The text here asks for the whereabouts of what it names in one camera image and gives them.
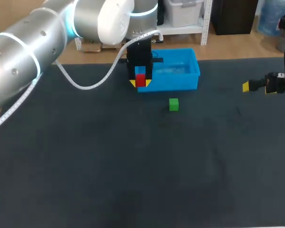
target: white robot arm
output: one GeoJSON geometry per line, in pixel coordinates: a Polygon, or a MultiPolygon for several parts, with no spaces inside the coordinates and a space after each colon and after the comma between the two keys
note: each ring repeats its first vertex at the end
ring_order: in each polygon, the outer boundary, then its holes
{"type": "Polygon", "coordinates": [[[156,22],[157,0],[46,0],[0,33],[0,107],[74,38],[114,45],[156,30],[156,22]]]}

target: black mat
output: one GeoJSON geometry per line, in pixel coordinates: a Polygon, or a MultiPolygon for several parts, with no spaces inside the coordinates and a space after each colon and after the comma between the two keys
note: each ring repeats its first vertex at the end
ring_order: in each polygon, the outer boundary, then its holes
{"type": "Polygon", "coordinates": [[[0,128],[0,228],[285,226],[285,94],[242,93],[283,59],[199,65],[197,91],[151,94],[52,66],[0,128]]]}

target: white shelf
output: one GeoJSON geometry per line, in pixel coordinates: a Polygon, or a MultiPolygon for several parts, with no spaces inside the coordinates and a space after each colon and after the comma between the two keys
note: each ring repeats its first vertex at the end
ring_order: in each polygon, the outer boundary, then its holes
{"type": "Polygon", "coordinates": [[[177,35],[177,34],[195,34],[203,32],[203,18],[199,19],[198,24],[174,28],[171,26],[170,22],[165,19],[165,23],[157,27],[163,35],[177,35]]]}

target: wooden floor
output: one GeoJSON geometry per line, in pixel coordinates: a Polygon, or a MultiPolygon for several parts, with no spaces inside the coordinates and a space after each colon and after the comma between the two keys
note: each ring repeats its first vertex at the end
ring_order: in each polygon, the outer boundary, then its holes
{"type": "MultiPolygon", "coordinates": [[[[44,0],[0,0],[0,32],[20,18],[28,15],[44,0]]],[[[198,60],[235,59],[256,57],[282,57],[276,50],[276,38],[264,37],[257,33],[255,26],[249,35],[216,36],[213,28],[209,31],[208,43],[200,45],[201,35],[165,36],[164,44],[153,45],[154,49],[193,48],[198,60]]],[[[85,49],[98,49],[98,45],[84,46],[85,49]]],[[[59,61],[62,64],[112,63],[116,51],[86,54],[77,51],[75,43],[70,43],[59,61]]]]}

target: cable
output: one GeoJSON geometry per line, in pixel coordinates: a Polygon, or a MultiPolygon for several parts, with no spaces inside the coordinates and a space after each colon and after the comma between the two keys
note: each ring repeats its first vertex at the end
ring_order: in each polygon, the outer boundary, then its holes
{"type": "Polygon", "coordinates": [[[15,104],[3,115],[0,117],[0,126],[20,107],[20,105],[27,99],[30,93],[33,91],[35,86],[37,85],[39,79],[41,78],[42,74],[36,77],[29,87],[26,89],[24,94],[15,102],[15,104]]]}
{"type": "Polygon", "coordinates": [[[154,58],[157,58],[157,57],[158,57],[158,53],[157,53],[157,52],[152,51],[152,53],[155,53],[155,54],[156,54],[156,56],[153,56],[154,58]]]}
{"type": "MultiPolygon", "coordinates": [[[[108,73],[106,74],[106,76],[101,80],[99,81],[98,83],[96,83],[95,85],[92,85],[92,86],[79,86],[77,85],[73,80],[72,78],[68,75],[68,73],[66,72],[66,70],[63,68],[63,66],[58,62],[58,60],[56,60],[56,64],[57,66],[59,67],[59,69],[61,70],[61,72],[64,74],[64,76],[67,78],[67,80],[73,85],[75,86],[76,88],[78,89],[82,89],[82,90],[89,90],[89,89],[94,89],[98,86],[100,86],[103,82],[105,82],[108,77],[111,75],[111,73],[113,72],[114,68],[116,67],[117,63],[118,63],[118,60],[123,56],[123,52],[126,50],[127,47],[129,47],[131,44],[141,40],[141,39],[144,39],[144,38],[147,38],[149,36],[152,36],[154,34],[159,34],[160,36],[160,40],[163,41],[163,35],[162,33],[159,31],[159,30],[154,30],[152,32],[148,32],[146,34],[143,34],[142,36],[139,36],[135,39],[132,39],[130,40],[128,43],[126,43],[121,49],[120,51],[118,52],[117,54],[117,57],[115,59],[115,61],[113,62],[110,70],[108,71],[108,73]]],[[[20,105],[27,99],[27,97],[30,95],[30,93],[33,91],[33,89],[35,88],[35,86],[37,85],[39,79],[41,78],[42,76],[42,73],[36,77],[32,83],[29,85],[29,87],[26,89],[26,91],[24,92],[24,94],[17,100],[17,102],[3,115],[0,117],[0,126],[8,119],[10,118],[10,116],[20,107],[20,105]]]]}
{"type": "Polygon", "coordinates": [[[108,73],[104,76],[103,79],[101,79],[98,83],[94,84],[94,85],[91,85],[91,86],[81,86],[81,85],[78,85],[76,82],[73,81],[73,79],[70,77],[70,75],[66,72],[66,70],[64,69],[64,67],[58,62],[58,60],[56,60],[56,64],[57,66],[59,67],[59,69],[61,70],[61,72],[63,73],[63,75],[66,77],[66,79],[74,86],[76,87],[77,89],[81,89],[81,90],[90,90],[90,89],[94,89],[98,86],[100,86],[103,82],[105,82],[108,77],[112,74],[114,68],[116,67],[117,63],[118,63],[118,60],[123,56],[123,52],[133,43],[137,42],[137,41],[140,41],[142,39],[145,39],[149,36],[152,36],[154,34],[159,34],[159,39],[161,41],[163,41],[163,35],[162,33],[159,31],[159,30],[154,30],[154,31],[151,31],[151,32],[147,32],[137,38],[134,38],[132,40],[130,40],[129,42],[127,42],[121,49],[120,51],[118,52],[117,54],[117,57],[115,59],[115,61],[113,62],[110,70],[108,71],[108,73]]]}

